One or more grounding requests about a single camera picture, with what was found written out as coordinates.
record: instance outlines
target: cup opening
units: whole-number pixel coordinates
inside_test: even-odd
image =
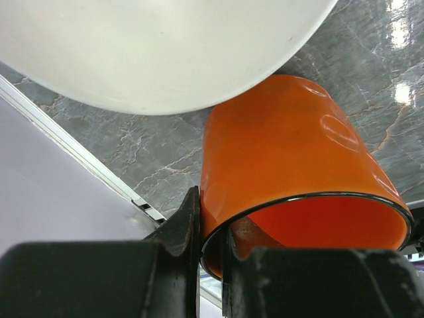
[[[361,193],[316,193],[246,213],[229,221],[242,258],[256,246],[397,250],[411,234],[407,209]],[[202,264],[215,277],[221,276],[222,239],[222,231],[217,231],[204,247]]]

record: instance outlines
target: countertop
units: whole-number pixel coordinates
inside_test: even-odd
[[[277,73],[322,85],[403,198],[424,199],[424,1],[340,0]],[[62,97],[3,64],[0,74],[165,216],[199,184],[210,109],[120,114]]]

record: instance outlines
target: black rim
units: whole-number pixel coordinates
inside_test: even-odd
[[[284,197],[281,199],[269,201],[260,205],[257,205],[256,207],[251,207],[250,209],[247,209],[243,212],[240,212],[236,214],[235,216],[231,217],[230,219],[226,220],[224,223],[221,223],[215,230],[213,230],[205,239],[205,242],[203,243],[203,246],[201,247],[201,258],[200,263],[203,267],[203,269],[212,277],[214,277],[217,280],[220,280],[221,278],[214,275],[208,267],[206,267],[205,264],[205,249],[210,242],[210,240],[224,227],[227,225],[230,225],[232,222],[236,221],[237,219],[240,219],[241,217],[245,217],[248,214],[251,214],[253,212],[256,212],[258,210],[264,209],[266,207],[270,207],[271,205],[283,203],[283,202],[289,202],[289,201],[295,201],[300,199],[307,199],[311,197],[340,197],[340,196],[349,196],[349,197],[362,197],[365,199],[370,199],[372,201],[377,201],[380,203],[384,203],[393,209],[395,209],[402,217],[403,220],[405,220],[406,223],[406,235],[405,239],[403,240],[401,246],[398,248],[398,250],[402,250],[408,243],[409,239],[412,236],[412,224],[413,224],[413,218],[409,211],[402,207],[400,204],[393,202],[389,199],[386,199],[385,197],[380,197],[379,195],[373,195],[368,193],[360,193],[360,192],[343,192],[343,191],[334,191],[334,192],[314,192],[314,193],[306,193],[301,195],[293,195],[291,197]]]

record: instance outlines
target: mug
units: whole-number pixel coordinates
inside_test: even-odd
[[[201,263],[221,277],[223,229],[255,246],[401,249],[407,205],[329,94],[274,75],[216,106],[205,127]]]

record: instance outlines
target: white bowl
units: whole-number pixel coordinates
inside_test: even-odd
[[[205,108],[287,62],[337,0],[0,1],[0,60],[125,113]]]

